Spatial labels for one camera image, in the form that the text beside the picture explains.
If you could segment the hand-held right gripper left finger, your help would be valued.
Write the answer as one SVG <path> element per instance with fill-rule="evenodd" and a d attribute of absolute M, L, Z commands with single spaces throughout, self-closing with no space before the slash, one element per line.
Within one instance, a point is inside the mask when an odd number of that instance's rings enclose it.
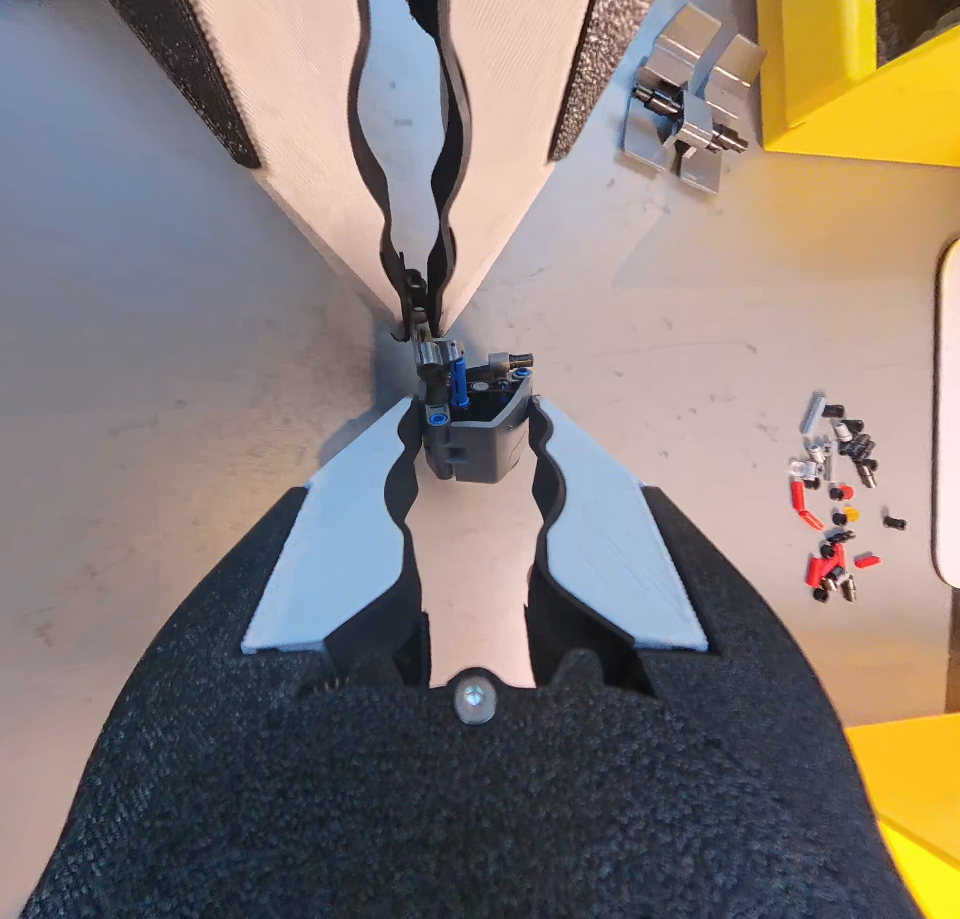
<path fill-rule="evenodd" d="M 310 477 L 243 653 L 353 654 L 375 640 L 406 640 L 422 611 L 406 523 L 421 445 L 419 403 L 406 396 Z"/>

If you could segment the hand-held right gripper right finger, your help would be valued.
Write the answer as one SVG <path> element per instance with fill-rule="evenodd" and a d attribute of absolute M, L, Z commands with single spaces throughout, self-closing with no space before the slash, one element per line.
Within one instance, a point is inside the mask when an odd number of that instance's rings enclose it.
<path fill-rule="evenodd" d="M 547 587 L 631 649 L 707 650 L 645 485 L 552 401 L 533 397 L 529 409 Z"/>

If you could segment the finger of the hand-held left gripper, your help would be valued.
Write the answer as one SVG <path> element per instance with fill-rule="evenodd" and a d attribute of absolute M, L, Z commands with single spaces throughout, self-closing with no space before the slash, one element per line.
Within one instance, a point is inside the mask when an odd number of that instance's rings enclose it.
<path fill-rule="evenodd" d="M 435 42 L 443 144 L 428 314 L 446 332 L 548 180 L 591 0 L 406 0 Z"/>
<path fill-rule="evenodd" d="M 369 0 L 189 0 L 256 154 L 254 177 L 394 335 L 404 270 L 358 115 Z"/>

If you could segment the grey toy eye module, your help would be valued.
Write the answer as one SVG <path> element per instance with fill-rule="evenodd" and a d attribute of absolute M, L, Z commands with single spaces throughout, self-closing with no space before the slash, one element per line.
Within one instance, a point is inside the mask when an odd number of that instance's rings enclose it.
<path fill-rule="evenodd" d="M 492 352 L 469 366 L 462 355 L 469 408 L 429 406 L 421 398 L 426 459 L 441 481 L 496 484 L 515 468 L 527 440 L 534 356 Z"/>

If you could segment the pile of small toy pieces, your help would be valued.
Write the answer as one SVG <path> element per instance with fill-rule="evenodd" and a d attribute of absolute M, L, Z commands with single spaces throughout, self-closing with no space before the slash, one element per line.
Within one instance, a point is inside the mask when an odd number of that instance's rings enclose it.
<path fill-rule="evenodd" d="M 817 603 L 855 603 L 859 579 L 884 563 L 865 540 L 868 498 L 879 490 L 877 441 L 844 403 L 816 388 L 798 421 L 798 443 L 784 469 L 789 508 L 815 535 L 804 587 Z"/>

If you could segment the large grey toy part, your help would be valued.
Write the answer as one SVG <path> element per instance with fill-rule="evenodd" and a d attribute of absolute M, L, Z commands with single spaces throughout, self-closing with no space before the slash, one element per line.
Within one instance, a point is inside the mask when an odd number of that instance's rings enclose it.
<path fill-rule="evenodd" d="M 462 360 L 462 350 L 454 340 L 433 333 L 427 281 L 418 270 L 403 268 L 400 300 L 406 337 L 413 344 L 415 372 L 425 386 L 424 402 L 446 408 L 451 403 L 453 366 Z"/>

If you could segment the yellow plastic bin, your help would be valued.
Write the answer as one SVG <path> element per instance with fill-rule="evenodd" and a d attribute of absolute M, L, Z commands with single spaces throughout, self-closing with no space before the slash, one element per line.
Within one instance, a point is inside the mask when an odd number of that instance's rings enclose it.
<path fill-rule="evenodd" d="M 958 168 L 959 24 L 885 65 L 876 0 L 756 0 L 763 145 Z"/>
<path fill-rule="evenodd" d="M 894 864 L 928 918 L 959 916 L 959 714 L 846 729 Z"/>

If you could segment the grey desk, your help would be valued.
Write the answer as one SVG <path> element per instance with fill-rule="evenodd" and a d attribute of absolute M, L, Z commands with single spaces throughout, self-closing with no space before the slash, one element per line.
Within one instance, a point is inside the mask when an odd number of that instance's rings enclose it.
<path fill-rule="evenodd" d="M 934 284 L 958 171 L 749 151 L 710 197 L 618 154 L 659 0 L 457 324 L 738 566 L 846 725 L 946 706 L 930 555 Z M 105 0 L 2 0 L 2 917 L 144 650 L 409 358 Z M 811 392 L 876 441 L 854 603 L 815 602 L 786 461 Z"/>

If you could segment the grey toy plate assembly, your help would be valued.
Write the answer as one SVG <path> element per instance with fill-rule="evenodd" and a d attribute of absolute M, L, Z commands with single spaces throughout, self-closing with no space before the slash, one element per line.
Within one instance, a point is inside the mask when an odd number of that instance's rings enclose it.
<path fill-rule="evenodd" d="M 724 158 L 749 148 L 742 121 L 766 55 L 741 34 L 713 55 L 721 25 L 690 3 L 673 15 L 634 73 L 621 135 L 628 159 L 709 195 Z"/>

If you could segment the white wooden book stand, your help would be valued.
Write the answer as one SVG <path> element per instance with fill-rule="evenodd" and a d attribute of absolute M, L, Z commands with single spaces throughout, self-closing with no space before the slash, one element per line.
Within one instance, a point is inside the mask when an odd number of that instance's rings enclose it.
<path fill-rule="evenodd" d="M 932 558 L 959 589 L 959 241 L 942 253 L 934 297 Z"/>

